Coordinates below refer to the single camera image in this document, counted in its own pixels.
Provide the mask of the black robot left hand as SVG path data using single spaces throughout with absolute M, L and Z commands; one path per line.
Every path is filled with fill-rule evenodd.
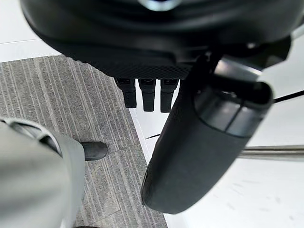
M 168 119 L 142 183 L 147 207 L 185 211 L 219 181 L 274 102 L 264 69 L 287 59 L 301 0 L 23 0 L 49 46 L 114 78 L 127 108 Z

